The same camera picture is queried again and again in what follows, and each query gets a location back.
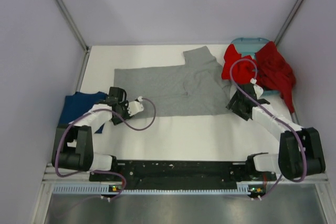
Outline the grey t shirt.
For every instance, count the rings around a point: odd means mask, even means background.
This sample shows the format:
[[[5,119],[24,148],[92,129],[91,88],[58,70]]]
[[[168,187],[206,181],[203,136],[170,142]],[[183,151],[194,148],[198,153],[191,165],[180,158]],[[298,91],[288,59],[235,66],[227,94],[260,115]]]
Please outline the grey t shirt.
[[[179,66],[116,69],[113,85],[125,89],[130,100],[150,99],[160,117],[229,113],[231,83],[221,78],[223,67],[208,47],[183,56]]]

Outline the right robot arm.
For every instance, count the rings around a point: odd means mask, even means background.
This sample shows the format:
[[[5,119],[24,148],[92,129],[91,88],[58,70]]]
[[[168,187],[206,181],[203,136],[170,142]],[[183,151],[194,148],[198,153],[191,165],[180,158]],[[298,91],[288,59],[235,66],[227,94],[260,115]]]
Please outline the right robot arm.
[[[319,132],[304,128],[285,118],[262,99],[263,89],[256,84],[238,84],[226,106],[240,118],[265,128],[278,142],[277,153],[257,153],[247,157],[245,174],[252,180],[264,172],[282,174],[291,181],[322,174],[326,170]]]

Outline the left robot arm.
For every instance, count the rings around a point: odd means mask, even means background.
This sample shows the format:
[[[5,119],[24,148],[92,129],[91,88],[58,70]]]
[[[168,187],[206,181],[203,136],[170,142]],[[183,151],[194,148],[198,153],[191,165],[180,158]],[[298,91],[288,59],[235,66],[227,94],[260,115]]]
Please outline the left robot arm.
[[[52,165],[77,172],[100,170],[107,180],[119,174],[116,157],[97,154],[93,150],[93,135],[102,133],[106,122],[117,125],[131,118],[127,93],[111,87],[109,93],[76,92],[66,96],[56,128]]]

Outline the folded blue t shirt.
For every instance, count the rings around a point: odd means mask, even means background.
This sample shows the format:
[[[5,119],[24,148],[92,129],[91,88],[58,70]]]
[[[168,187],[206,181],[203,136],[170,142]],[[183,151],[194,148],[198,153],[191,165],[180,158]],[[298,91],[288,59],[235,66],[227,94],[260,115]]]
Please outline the folded blue t shirt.
[[[107,94],[97,92],[93,94],[75,92],[65,96],[64,106],[58,124],[68,124],[87,113],[97,102],[104,100]]]

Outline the dark red t shirt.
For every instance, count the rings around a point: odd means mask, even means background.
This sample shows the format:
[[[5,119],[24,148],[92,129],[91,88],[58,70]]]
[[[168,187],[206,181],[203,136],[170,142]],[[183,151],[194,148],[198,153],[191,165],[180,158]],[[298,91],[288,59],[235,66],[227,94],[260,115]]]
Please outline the dark red t shirt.
[[[296,77],[291,66],[272,41],[265,44],[255,56],[258,63],[258,83],[262,87],[279,91],[289,112],[294,113],[292,90],[296,84]]]

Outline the teal plastic basket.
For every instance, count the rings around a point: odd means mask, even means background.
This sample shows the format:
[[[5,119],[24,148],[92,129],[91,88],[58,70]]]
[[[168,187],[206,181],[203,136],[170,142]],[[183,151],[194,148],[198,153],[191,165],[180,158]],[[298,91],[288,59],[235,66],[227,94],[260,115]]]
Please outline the teal plastic basket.
[[[266,39],[266,38],[245,38],[245,37],[241,37],[241,38],[236,38],[234,39],[231,44],[233,44],[236,48],[236,50],[238,51],[238,53],[240,53],[243,57],[244,56],[248,56],[250,55],[253,59],[255,59],[257,61],[257,57],[256,57],[256,53],[261,50],[265,45],[267,45],[270,42],[270,40]],[[238,61],[236,61],[230,69],[230,77],[232,80],[232,69],[233,66],[240,62],[243,61],[244,59],[240,59]],[[257,61],[258,66],[255,66],[255,70],[257,71],[256,73],[256,80],[257,80],[257,84],[261,86],[260,83],[260,78],[261,78],[261,73],[260,73],[260,64]]]

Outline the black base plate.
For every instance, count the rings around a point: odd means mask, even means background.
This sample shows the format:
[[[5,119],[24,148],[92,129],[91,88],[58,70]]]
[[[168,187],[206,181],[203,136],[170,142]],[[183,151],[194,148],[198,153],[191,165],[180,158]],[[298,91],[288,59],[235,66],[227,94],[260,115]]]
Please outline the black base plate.
[[[119,160],[115,172],[127,190],[236,189],[238,182],[275,181],[271,172],[248,170],[245,162]]]

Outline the left aluminium corner post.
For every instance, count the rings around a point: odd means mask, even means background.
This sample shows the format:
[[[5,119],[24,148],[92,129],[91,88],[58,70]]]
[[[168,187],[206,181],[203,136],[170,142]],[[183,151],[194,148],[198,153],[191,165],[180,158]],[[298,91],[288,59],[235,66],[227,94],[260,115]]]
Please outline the left aluminium corner post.
[[[63,0],[54,0],[57,8],[59,9],[62,17],[64,18],[65,22],[67,23],[70,31],[73,33],[76,41],[82,48],[84,52],[87,52],[89,49],[89,46],[85,42],[83,36],[81,35],[81,32],[79,31],[76,23],[74,22],[68,8],[66,7]]]

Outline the aluminium corner post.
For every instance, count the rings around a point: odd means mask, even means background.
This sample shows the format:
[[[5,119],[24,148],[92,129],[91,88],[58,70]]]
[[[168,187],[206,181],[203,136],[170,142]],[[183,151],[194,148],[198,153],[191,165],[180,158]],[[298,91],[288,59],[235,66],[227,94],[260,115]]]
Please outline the aluminium corner post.
[[[304,4],[305,0],[296,0],[292,9],[290,10],[286,20],[284,21],[283,25],[281,26],[275,40],[274,43],[276,46],[279,46],[281,41],[283,40],[288,28],[290,27],[290,25],[292,24],[292,22],[294,21],[296,15],[299,13],[302,5]]]
[[[81,32],[79,31],[76,23],[74,22],[68,8],[66,7],[63,0],[54,0],[57,8],[59,9],[62,17],[64,18],[65,22],[67,23],[70,31],[73,33],[76,41],[82,48],[84,52],[87,52],[89,49],[89,46],[85,42],[83,36],[81,35]]]

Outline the right aluminium corner post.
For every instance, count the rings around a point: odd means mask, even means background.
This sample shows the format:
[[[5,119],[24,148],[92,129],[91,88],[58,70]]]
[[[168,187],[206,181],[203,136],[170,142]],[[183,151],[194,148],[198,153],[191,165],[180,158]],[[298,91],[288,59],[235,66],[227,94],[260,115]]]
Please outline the right aluminium corner post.
[[[292,22],[294,21],[296,15],[299,13],[302,5],[304,4],[305,0],[296,0],[292,9],[290,10],[286,20],[284,21],[283,25],[281,26],[275,40],[274,43],[276,46],[279,46],[281,41],[283,40],[288,28],[290,27],[290,25],[292,24]]]

